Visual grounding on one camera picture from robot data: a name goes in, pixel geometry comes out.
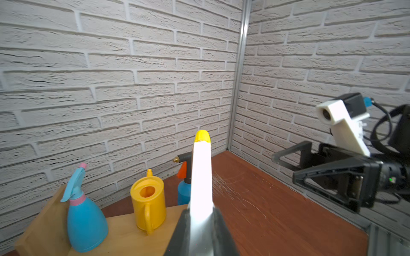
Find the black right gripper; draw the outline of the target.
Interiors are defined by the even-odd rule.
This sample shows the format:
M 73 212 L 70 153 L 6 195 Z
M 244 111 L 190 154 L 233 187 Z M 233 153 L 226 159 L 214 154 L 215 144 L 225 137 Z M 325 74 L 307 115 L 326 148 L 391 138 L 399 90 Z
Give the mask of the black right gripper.
M 274 153 L 272 162 L 296 171 L 294 184 L 351 212 L 372 208 L 375 202 L 399 202 L 378 199 L 378 193 L 410 197 L 408 156 L 364 156 L 330 144 L 321 144 L 318 154 L 312 151 L 312 142 L 303 141 Z

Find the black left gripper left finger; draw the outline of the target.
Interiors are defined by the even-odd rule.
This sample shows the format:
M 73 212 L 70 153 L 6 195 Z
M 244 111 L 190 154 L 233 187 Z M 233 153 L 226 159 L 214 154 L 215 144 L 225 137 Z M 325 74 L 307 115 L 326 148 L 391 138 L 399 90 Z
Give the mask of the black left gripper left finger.
M 164 256 L 188 256 L 190 246 L 190 209 L 182 211 Z

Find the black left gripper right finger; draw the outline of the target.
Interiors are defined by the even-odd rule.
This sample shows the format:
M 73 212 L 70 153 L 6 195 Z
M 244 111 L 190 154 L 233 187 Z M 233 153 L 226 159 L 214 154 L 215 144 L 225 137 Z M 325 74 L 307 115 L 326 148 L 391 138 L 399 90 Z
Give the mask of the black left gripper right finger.
M 211 240 L 214 256 L 239 256 L 239 250 L 221 211 L 214 207 L 211 215 Z

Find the yellow spray bottle white head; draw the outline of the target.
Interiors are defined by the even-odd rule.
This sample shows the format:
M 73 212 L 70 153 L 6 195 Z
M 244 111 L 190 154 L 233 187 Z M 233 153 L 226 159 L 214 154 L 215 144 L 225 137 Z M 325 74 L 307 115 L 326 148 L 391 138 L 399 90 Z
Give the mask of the yellow spray bottle white head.
M 197 132 L 192 151 L 190 200 L 190 256 L 212 256 L 212 166 L 211 141 L 206 130 Z

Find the yellow watering can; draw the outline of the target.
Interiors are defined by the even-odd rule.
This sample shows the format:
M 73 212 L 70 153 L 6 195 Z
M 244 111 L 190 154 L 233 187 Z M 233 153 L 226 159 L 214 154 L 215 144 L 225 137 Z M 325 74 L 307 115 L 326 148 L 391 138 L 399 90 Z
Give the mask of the yellow watering can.
M 164 182 L 151 169 L 137 180 L 130 190 L 136 226 L 147 235 L 159 228 L 166 219 Z

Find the light blue spray bottle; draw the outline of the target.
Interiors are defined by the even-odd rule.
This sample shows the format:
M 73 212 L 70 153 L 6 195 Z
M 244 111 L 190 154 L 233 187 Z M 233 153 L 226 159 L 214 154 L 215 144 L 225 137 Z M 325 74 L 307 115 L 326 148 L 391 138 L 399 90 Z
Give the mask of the light blue spray bottle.
M 95 249 L 108 235 L 108 223 L 102 210 L 81 188 L 85 170 L 86 164 L 80 164 L 60 200 L 69 203 L 67 234 L 72 248 L 79 253 Z

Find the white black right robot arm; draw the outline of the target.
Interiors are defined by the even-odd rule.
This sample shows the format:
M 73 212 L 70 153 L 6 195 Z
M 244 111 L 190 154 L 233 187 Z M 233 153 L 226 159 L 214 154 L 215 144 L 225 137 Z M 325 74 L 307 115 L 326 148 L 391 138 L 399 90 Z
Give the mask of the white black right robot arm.
M 375 202 L 396 204 L 410 199 L 410 106 L 401 105 L 379 120 L 400 116 L 385 146 L 372 131 L 373 147 L 379 153 L 361 156 L 330 144 L 320 144 L 316 153 L 304 141 L 274 153 L 272 161 L 293 171 L 293 183 L 339 206 L 359 212 Z

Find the light wooden shelf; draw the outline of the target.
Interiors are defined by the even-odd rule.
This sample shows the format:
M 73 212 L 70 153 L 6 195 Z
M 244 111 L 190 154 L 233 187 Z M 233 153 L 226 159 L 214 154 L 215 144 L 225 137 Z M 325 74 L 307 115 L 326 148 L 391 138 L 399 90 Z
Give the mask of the light wooden shelf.
M 163 223 L 147 233 L 134 214 L 106 218 L 85 195 L 65 196 L 62 186 L 16 242 L 21 256 L 161 256 L 187 208 L 166 208 Z

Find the blue pressure sprayer orange trigger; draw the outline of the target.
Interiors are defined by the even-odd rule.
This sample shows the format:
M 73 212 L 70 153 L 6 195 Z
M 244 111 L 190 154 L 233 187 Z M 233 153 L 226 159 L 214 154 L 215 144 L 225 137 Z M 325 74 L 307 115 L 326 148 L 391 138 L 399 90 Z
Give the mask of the blue pressure sprayer orange trigger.
M 192 185 L 192 152 L 177 155 L 173 162 L 182 164 L 177 173 L 177 178 L 182 180 L 177 188 L 177 204 L 189 204 Z

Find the right aluminium corner post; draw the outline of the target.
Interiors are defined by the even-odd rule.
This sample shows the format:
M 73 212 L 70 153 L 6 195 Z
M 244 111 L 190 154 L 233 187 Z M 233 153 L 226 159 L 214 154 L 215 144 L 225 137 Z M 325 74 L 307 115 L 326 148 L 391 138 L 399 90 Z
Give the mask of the right aluminium corner post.
M 233 142 L 233 130 L 234 130 L 234 124 L 235 124 L 237 107 L 238 107 L 240 83 L 242 79 L 243 62 L 245 60 L 245 50 L 246 50 L 246 42 L 247 42 L 247 34 L 248 34 L 251 10 L 252 10 L 252 1 L 251 0 L 243 1 L 242 16 L 241 16 L 241 30 L 240 30 L 240 37 L 239 37 L 239 44 L 238 44 L 238 51 L 237 51 L 236 69 L 234 72 L 234 80 L 233 80 L 234 85 L 233 85 L 231 111 L 230 111 L 230 124 L 229 124 L 229 131 L 228 131 L 228 137 L 227 137 L 226 150 L 228 151 L 231 151 L 232 142 Z

